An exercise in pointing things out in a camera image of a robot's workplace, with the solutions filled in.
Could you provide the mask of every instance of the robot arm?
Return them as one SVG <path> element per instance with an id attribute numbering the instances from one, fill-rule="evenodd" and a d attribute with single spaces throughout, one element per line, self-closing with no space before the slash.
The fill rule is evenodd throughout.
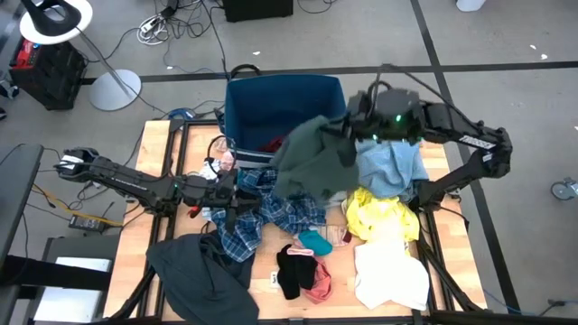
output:
<path id="1" fill-rule="evenodd" d="M 147 210 L 171 216 L 181 203 L 198 207 L 228 209 L 232 220 L 259 205 L 259 198 L 237 190 L 237 171 L 219 172 L 219 182 L 209 184 L 201 176 L 172 176 L 170 173 L 154 177 L 125 167 L 98 155 L 90 148 L 65 150 L 56 166 L 59 176 L 67 181 L 96 181 L 124 196 L 134 197 Z"/>
<path id="2" fill-rule="evenodd" d="M 503 128 L 473 123 L 450 103 L 423 101 L 411 90 L 391 88 L 375 93 L 374 82 L 368 92 L 351 97 L 348 115 L 337 124 L 338 132 L 351 139 L 408 141 L 445 144 L 457 142 L 476 148 L 462 167 L 438 181 L 420 181 L 410 208 L 437 209 L 447 192 L 459 190 L 481 178 L 500 178 L 509 172 L 512 144 Z"/>

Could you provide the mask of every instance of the gray floor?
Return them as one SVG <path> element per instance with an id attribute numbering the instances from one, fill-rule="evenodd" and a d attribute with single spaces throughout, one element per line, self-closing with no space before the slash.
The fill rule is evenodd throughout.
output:
<path id="1" fill-rule="evenodd" d="M 105 54 L 125 30 L 154 14 L 152 0 L 90 2 L 95 15 L 86 33 Z M 16 3 L 6 0 L 0 5 L 0 31 L 9 25 Z M 459 12 L 453 0 L 421 0 L 420 4 L 442 65 L 578 60 L 578 39 L 573 35 L 578 27 L 578 2 L 573 0 L 488 0 L 482 10 L 471 14 Z M 303 5 L 312 10 L 323 6 L 321 0 L 303 0 Z M 207 23 L 205 14 L 201 21 Z M 430 64 L 414 11 L 406 0 L 340 0 L 327 13 L 316 15 L 306 14 L 295 5 L 291 17 L 243 23 L 226 23 L 223 13 L 215 11 L 214 22 L 229 68 L 245 62 L 264 70 L 363 67 L 381 62 Z M 18 37 L 16 25 L 0 53 L 0 70 L 7 68 Z M 73 43 L 90 55 L 79 40 Z M 166 50 L 167 44 L 147 47 L 131 34 L 109 63 L 142 76 L 182 73 L 166 69 L 162 60 Z M 542 54 L 548 59 L 541 60 Z M 172 42 L 168 61 L 185 70 L 207 67 L 220 71 L 214 33 Z M 87 76 L 97 77 L 103 71 L 91 64 Z M 338 77 L 346 96 L 366 88 L 374 78 L 361 74 Z M 419 77 L 437 88 L 433 74 Z M 512 172 L 500 180 L 484 180 L 482 186 L 521 309 L 540 312 L 548 298 L 578 299 L 578 242 L 574 240 L 578 200 L 559 202 L 549 193 L 553 181 L 566 176 L 578 178 L 578 70 L 454 72 L 445 77 L 458 107 L 473 120 L 506 127 L 514 144 Z M 434 99 L 407 78 L 386 78 L 395 86 L 416 88 L 424 98 Z M 206 99 L 222 100 L 225 86 L 222 80 L 145 83 L 142 96 L 165 110 L 193 107 Z M 90 105 L 88 95 L 89 87 L 83 87 L 75 108 L 69 112 L 48 112 L 25 93 L 12 102 L 0 98 L 0 106 L 9 113 L 0 122 L 0 144 L 40 143 L 57 150 L 89 146 L 123 162 L 144 121 L 161 115 L 140 101 L 117 112 L 100 112 Z M 446 147 L 455 168 L 461 164 L 458 151 L 453 144 Z M 53 153 L 47 152 L 42 168 L 50 168 L 55 162 Z M 66 201 L 74 200 L 81 188 L 81 184 L 61 181 L 51 172 L 40 173 L 36 182 Z M 111 200 L 117 204 L 107 216 L 119 220 L 124 204 L 112 191 L 85 203 L 84 211 L 101 214 Z M 35 194 L 30 202 L 46 208 Z M 471 243 L 482 284 L 502 299 L 468 190 L 463 192 L 462 209 L 471 220 Z M 29 254 L 33 258 L 41 257 L 47 237 L 82 236 L 43 212 L 27 209 L 26 213 L 30 220 Z M 11 253 L 23 255 L 23 242 L 20 227 Z M 492 310 L 506 311 L 487 298 Z M 22 324 L 24 305 L 18 303 L 13 324 Z M 554 309 L 550 315 L 578 317 L 578 305 Z"/>

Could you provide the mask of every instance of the wooden table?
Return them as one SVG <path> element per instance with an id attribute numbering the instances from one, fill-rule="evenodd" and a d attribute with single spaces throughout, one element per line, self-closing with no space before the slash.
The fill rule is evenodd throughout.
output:
<path id="1" fill-rule="evenodd" d="M 136 163 L 137 170 L 155 176 L 161 174 L 168 135 L 168 121 L 149 121 L 146 123 Z M 220 135 L 220 131 L 213 125 L 194 126 L 190 128 L 183 172 L 198 171 L 201 168 L 209 141 L 217 135 Z M 179 154 L 180 139 L 180 135 L 175 136 L 174 150 L 172 151 L 174 162 L 176 162 Z M 211 153 L 213 157 L 218 155 L 219 153 L 216 150 Z M 445 152 L 441 145 L 423 144 L 421 155 L 430 179 L 437 180 L 449 172 Z M 443 206 L 458 212 L 460 211 L 460 205 L 454 200 L 446 199 L 443 202 Z M 179 207 L 174 237 L 200 232 L 204 220 L 202 218 L 189 218 L 186 215 L 188 210 L 189 208 L 184 205 Z M 127 215 L 125 222 L 134 218 L 141 211 L 141 209 L 137 209 Z M 480 278 L 462 219 L 444 210 L 435 212 L 434 218 L 443 248 L 443 256 L 447 270 L 473 302 L 485 308 L 486 302 L 481 289 Z M 327 223 L 347 224 L 345 217 L 339 209 L 328 211 Z M 105 316 L 109 316 L 117 311 L 139 282 L 145 268 L 145 252 L 148 248 L 152 224 L 152 216 L 143 215 L 124 229 L 118 244 L 117 259 L 108 291 Z M 165 229 L 166 220 L 164 220 L 159 230 L 160 239 L 164 237 Z M 355 237 L 349 245 L 336 247 L 330 255 L 324 257 L 332 277 L 333 294 L 328 301 L 314 305 L 303 297 L 303 295 L 293 301 L 287 301 L 281 289 L 271 287 L 269 278 L 271 272 L 278 269 L 275 254 L 280 251 L 284 245 L 291 243 L 292 237 L 272 224 L 266 225 L 263 233 L 263 242 L 256 251 L 251 287 L 249 289 L 249 292 L 259 306 L 260 319 L 411 315 L 410 309 L 393 302 L 386 302 L 373 311 L 370 311 L 357 300 L 354 294 L 355 266 L 353 263 L 353 247 L 361 244 L 362 241 Z M 443 309 L 441 286 L 437 274 L 434 271 L 431 273 L 433 292 L 437 300 L 438 309 Z M 154 313 L 157 285 L 158 278 L 155 278 L 149 291 L 147 315 Z M 172 311 L 168 303 L 165 303 L 163 320 L 181 320 L 181 318 Z"/>

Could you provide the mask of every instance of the teal cloth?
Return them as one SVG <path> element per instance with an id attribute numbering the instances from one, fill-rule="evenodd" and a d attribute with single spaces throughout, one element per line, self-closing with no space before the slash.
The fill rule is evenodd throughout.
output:
<path id="1" fill-rule="evenodd" d="M 338 191 L 358 187 L 355 144 L 323 132 L 321 127 L 327 124 L 326 117 L 317 116 L 297 126 L 284 139 L 271 160 L 279 171 L 276 195 L 287 198 L 307 191 L 321 202 Z"/>
<path id="2" fill-rule="evenodd" d="M 305 230 L 299 234 L 299 241 L 305 248 L 311 249 L 317 256 L 325 256 L 333 250 L 333 246 L 321 237 L 317 231 Z"/>

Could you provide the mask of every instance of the laundry basket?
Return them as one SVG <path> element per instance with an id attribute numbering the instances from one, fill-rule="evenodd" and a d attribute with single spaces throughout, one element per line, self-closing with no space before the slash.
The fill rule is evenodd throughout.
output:
<path id="1" fill-rule="evenodd" d="M 252 69 L 257 76 L 233 79 L 240 70 Z M 253 65 L 231 71 L 225 97 L 221 132 L 234 140 L 239 167 L 258 168 L 269 164 L 274 153 L 259 152 L 272 140 L 285 137 L 303 122 L 318 115 L 342 116 L 346 104 L 337 78 L 312 74 L 262 76 Z"/>

